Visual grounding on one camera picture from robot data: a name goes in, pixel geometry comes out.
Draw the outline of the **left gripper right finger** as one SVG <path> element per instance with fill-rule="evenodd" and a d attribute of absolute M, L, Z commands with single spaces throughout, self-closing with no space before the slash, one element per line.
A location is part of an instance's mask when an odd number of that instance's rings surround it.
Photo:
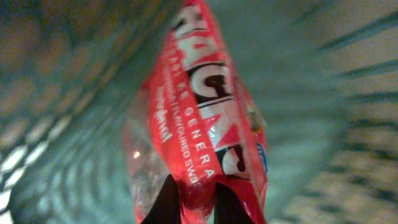
<path fill-rule="evenodd" d="M 254 224 L 229 187 L 217 183 L 215 196 L 214 224 Z"/>

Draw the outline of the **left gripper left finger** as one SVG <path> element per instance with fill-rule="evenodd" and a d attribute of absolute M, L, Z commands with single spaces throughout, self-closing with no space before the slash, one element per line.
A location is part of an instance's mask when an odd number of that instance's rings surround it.
<path fill-rule="evenodd" d="M 147 216 L 141 224 L 181 224 L 177 183 L 168 175 Z"/>

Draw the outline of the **red candy bag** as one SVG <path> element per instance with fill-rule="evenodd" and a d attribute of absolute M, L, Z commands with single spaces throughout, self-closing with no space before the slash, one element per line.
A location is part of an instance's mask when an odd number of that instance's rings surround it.
<path fill-rule="evenodd" d="M 135 220 L 152 208 L 168 175 L 182 223 L 214 221 L 216 184 L 264 223 L 264 120 L 239 79 L 204 1 L 186 1 L 123 134 Z"/>

